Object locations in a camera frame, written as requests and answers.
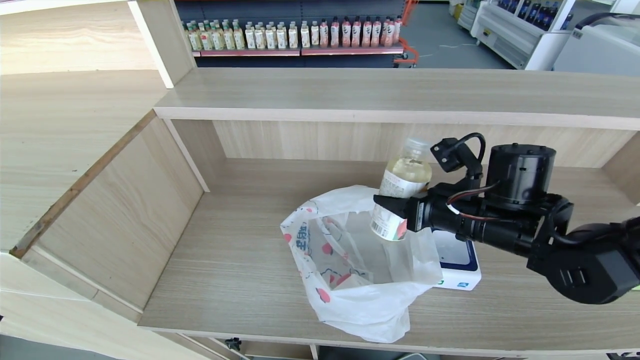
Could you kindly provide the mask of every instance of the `plastic bottle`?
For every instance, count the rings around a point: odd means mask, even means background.
[[[318,21],[311,22],[311,45],[320,45],[320,28],[318,27]]]
[[[560,27],[560,30],[566,30],[569,27],[569,22],[571,22],[571,19],[573,19],[573,14],[572,13],[570,13],[569,15],[566,16],[566,19],[562,23],[562,26]]]
[[[206,51],[213,50],[213,40],[211,39],[211,28],[208,28],[204,25],[204,22],[199,22],[198,27],[200,28],[200,41],[202,41],[202,49]]]
[[[278,29],[276,30],[276,37],[278,39],[278,49],[286,49],[287,48],[287,37],[285,37],[284,27],[282,25],[278,25]]]
[[[351,46],[351,23],[348,17],[344,17],[342,22],[342,47]]]
[[[234,23],[234,40],[236,41],[236,49],[244,50],[244,34],[237,22]]]
[[[262,31],[262,27],[260,25],[255,27],[255,31],[253,32],[253,34],[255,35],[255,47],[260,50],[266,48],[267,40],[264,37],[264,32]]]
[[[371,45],[371,17],[367,16],[367,20],[362,26],[362,47],[369,47]]]
[[[507,8],[507,11],[510,13],[516,13],[516,9],[518,8],[518,0],[511,0],[511,2],[509,3],[509,7]]]
[[[396,21],[394,21],[394,44],[400,42],[400,28],[402,27],[402,17],[396,17]]]
[[[193,29],[192,23],[187,24],[187,31],[189,32],[189,42],[191,43],[191,50],[202,50],[202,48],[200,47],[200,42],[198,41],[198,34],[196,34],[195,30]]]
[[[302,28],[300,28],[300,42],[302,43],[302,47],[311,47],[309,27],[306,24],[302,24]]]
[[[380,184],[380,195],[406,199],[425,189],[431,181],[429,153],[428,143],[408,138],[400,155],[387,164]],[[376,204],[373,208],[371,229],[385,240],[403,240],[406,234],[406,219]]]
[[[382,23],[382,28],[380,30],[380,44],[385,44],[385,39],[387,38],[387,28],[389,27],[389,17],[385,19]]]
[[[526,18],[529,7],[531,7],[531,0],[524,0],[524,3],[522,3],[522,6],[520,7],[520,12],[518,13],[518,17],[521,19]]]
[[[544,28],[544,20],[545,20],[545,16],[547,16],[548,11],[549,11],[548,6],[542,6],[538,11],[538,16],[536,17],[536,20],[534,20],[533,24],[541,29]]]
[[[338,17],[333,17],[331,23],[331,47],[338,47],[340,45],[340,24],[338,23]]]
[[[540,11],[540,6],[542,4],[540,3],[535,3],[531,6],[531,11],[529,12],[529,16],[527,16],[526,21],[529,24],[533,24],[536,19],[538,18],[538,12]]]
[[[322,19],[320,23],[320,47],[329,46],[329,25],[326,24],[326,20]]]
[[[266,37],[267,49],[274,50],[276,48],[276,34],[273,32],[271,25],[267,25]]]
[[[385,35],[385,41],[383,45],[385,47],[390,47],[394,44],[394,33],[396,32],[396,25],[391,19],[387,22],[387,34]]]
[[[359,47],[360,46],[360,29],[362,25],[360,23],[360,17],[356,16],[356,19],[353,21],[353,25],[351,25],[351,46]]]
[[[225,32],[225,44],[227,45],[227,49],[236,50],[236,41],[234,40],[234,32],[229,28],[229,24],[226,22],[222,23],[223,31]]]
[[[289,26],[289,47],[291,49],[298,48],[298,27],[295,22]]]
[[[377,47],[380,44],[380,31],[382,31],[382,23],[380,17],[376,17],[371,30],[371,47]]]
[[[548,18],[545,18],[544,20],[545,30],[549,30],[557,14],[558,14],[558,2],[556,1],[554,2],[553,6],[551,6],[551,8],[549,9]]]
[[[248,23],[246,25],[246,30],[244,31],[244,35],[246,37],[246,48],[255,49],[255,33],[253,30],[253,27],[251,27]]]

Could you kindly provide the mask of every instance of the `grey floor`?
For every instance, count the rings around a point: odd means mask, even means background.
[[[476,46],[476,40],[449,15],[449,3],[416,5],[401,36],[420,53],[420,68],[513,69],[489,48]]]

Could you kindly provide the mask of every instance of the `wooden panel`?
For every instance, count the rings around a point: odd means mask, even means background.
[[[114,148],[122,145],[111,162],[97,163],[104,169],[89,170],[85,177],[95,179],[86,188],[72,187],[79,194],[66,209],[52,207],[63,210],[52,224],[49,213],[36,223],[31,243],[141,312],[202,188],[162,120]]]
[[[556,166],[593,168],[602,167],[634,134],[624,130],[495,125],[286,121],[214,124],[229,158],[388,161],[409,136],[437,143],[445,137],[461,138],[479,132],[487,141],[483,163],[488,163],[491,146],[518,142],[554,148],[558,152]],[[478,141],[473,139],[468,144],[477,154]],[[429,160],[436,162],[431,155]]]
[[[166,89],[153,70],[9,75],[1,81],[0,249],[10,250]]]
[[[117,359],[207,359],[90,301],[0,291],[0,303],[0,332],[10,336]]]
[[[195,341],[194,339],[182,335],[182,334],[171,334],[169,332],[157,332],[156,334],[166,338],[180,346],[190,349],[208,359],[212,360],[236,360],[237,356],[227,357],[221,354],[219,349],[216,347],[208,347],[206,345],[201,344],[199,341]]]
[[[172,121],[182,143],[186,147],[185,157],[191,157],[208,189],[213,188],[220,166],[225,161],[225,151],[213,122],[209,120]]]
[[[483,272],[478,287],[427,291],[410,307],[411,331],[394,344],[367,343],[321,324],[278,224],[328,190],[378,186],[384,163],[228,159],[225,169],[193,213],[140,326],[249,341],[478,356],[593,354],[637,343],[640,292],[606,306],[574,303],[526,269],[526,259],[483,244],[476,244]],[[435,168],[433,182],[461,176]],[[549,190],[575,203],[571,228],[640,215],[600,169],[556,167]],[[220,304],[251,311],[229,312]]]
[[[129,1],[140,33],[167,88],[196,66],[171,0]]]
[[[241,349],[247,356],[274,357],[277,359],[292,360],[313,359],[309,345],[243,341]]]
[[[0,254],[0,291],[88,301],[86,297],[40,274],[7,253]],[[88,295],[91,298],[96,292],[97,290],[93,289],[93,293]]]
[[[640,78],[571,72],[201,68],[154,109],[162,119],[640,130],[638,93]]]
[[[640,132],[636,133],[603,169],[631,202],[640,205]]]
[[[0,0],[0,15],[125,0]]]
[[[125,2],[3,15],[0,23],[2,75],[156,69]]]

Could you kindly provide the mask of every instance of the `black cable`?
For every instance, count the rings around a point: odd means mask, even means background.
[[[481,133],[470,133],[468,135],[463,136],[460,140],[458,140],[458,142],[453,144],[453,146],[451,147],[451,150],[453,151],[457,149],[458,146],[464,144],[471,138],[477,138],[480,141],[480,153],[478,154],[478,161],[482,162],[482,159],[484,157],[484,150],[486,149],[486,141],[484,140],[484,136]]]
[[[574,239],[570,239],[567,238],[566,236],[560,235],[558,234],[558,232],[556,231],[556,225],[554,225],[554,217],[557,214],[557,212],[560,210],[560,208],[562,208],[563,206],[567,205],[569,203],[569,200],[564,199],[564,200],[560,200],[549,212],[549,234],[551,234],[551,237],[556,239],[557,241],[560,241],[561,243],[565,243],[567,245],[578,245],[580,243],[582,243],[582,241],[579,240],[574,240]]]

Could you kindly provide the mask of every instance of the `wooden countertop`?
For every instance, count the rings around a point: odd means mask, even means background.
[[[325,191],[378,186],[383,168],[354,161],[227,160],[139,325],[194,336],[487,356],[602,353],[637,344],[640,291],[608,305],[577,304],[526,269],[524,258],[483,244],[476,245],[483,273],[478,287],[427,291],[410,307],[412,329],[397,343],[366,343],[321,324],[278,225]],[[459,177],[434,168],[434,183]],[[599,169],[555,168],[550,191],[575,202],[571,228],[640,213]]]
[[[640,78],[568,72],[203,68],[154,109],[164,119],[640,130],[638,94]]]
[[[0,249],[11,249],[166,93],[156,70],[5,75]]]

